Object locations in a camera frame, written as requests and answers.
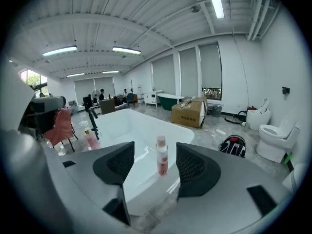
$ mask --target marble floor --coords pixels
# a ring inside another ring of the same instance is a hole
[[[171,122],[171,111],[165,111],[162,107],[155,107],[153,105],[136,104],[135,107],[131,105],[132,110],[136,110],[140,113]],[[83,133],[85,127],[92,127],[88,114],[83,111],[77,115],[72,116],[72,125],[75,130],[75,134],[78,137],[71,139],[75,152],[85,152],[90,150]],[[191,129],[195,137],[192,144],[203,147],[208,147],[214,150],[218,150],[219,144],[228,136],[236,134],[242,136],[246,141],[246,154],[245,158],[250,160],[265,172],[274,177],[277,181],[282,182],[289,174],[288,168],[285,165],[272,162],[261,156],[259,156],[255,149],[259,142],[259,134],[257,131],[246,129],[240,125],[232,124],[224,120],[224,116],[213,117],[207,115],[204,119],[202,128]],[[219,129],[226,134],[220,134],[216,130]],[[72,148],[67,140],[63,141],[63,144],[59,143],[55,146],[55,149],[59,152],[59,155],[66,155],[72,153]],[[143,216],[131,216],[131,226],[141,232],[149,232],[161,220],[168,214],[170,209],[176,205],[176,197],[179,185],[172,190],[171,194],[168,194],[167,198],[161,204],[157,205]]]

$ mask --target white bathtub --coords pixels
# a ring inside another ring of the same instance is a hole
[[[101,147],[135,142],[135,162],[124,184],[129,214],[143,215],[168,195],[167,190],[179,178],[176,167],[176,143],[191,143],[192,130],[159,120],[131,109],[124,109],[96,119]],[[157,172],[156,137],[166,136],[169,172]]]

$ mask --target cardboard box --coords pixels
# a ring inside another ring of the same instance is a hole
[[[172,106],[171,122],[200,128],[206,113],[207,100],[204,97],[197,97],[183,108],[181,104]]]

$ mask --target green bathtub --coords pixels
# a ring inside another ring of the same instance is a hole
[[[184,98],[182,96],[174,96],[174,95],[163,94],[163,93],[160,93],[160,94],[157,94],[157,95],[158,95],[160,104],[163,107],[163,109],[164,110],[169,110],[169,111],[171,111],[171,107],[173,105],[176,105],[177,100],[182,102],[182,99]]]

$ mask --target roller blind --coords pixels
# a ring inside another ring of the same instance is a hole
[[[203,88],[221,88],[222,70],[217,44],[200,46],[200,64]]]
[[[195,48],[179,52],[181,69],[181,95],[193,97],[198,94],[197,61]]]
[[[174,57],[169,55],[152,62],[153,80],[156,90],[163,90],[167,94],[176,94]]]
[[[98,91],[101,91],[101,89],[104,89],[105,98],[107,98],[108,95],[111,95],[111,97],[115,96],[115,90],[114,90],[112,77],[94,78],[94,83]]]
[[[83,97],[88,96],[88,94],[92,95],[94,89],[95,88],[93,79],[75,81],[75,92],[78,105],[81,105],[83,103]]]

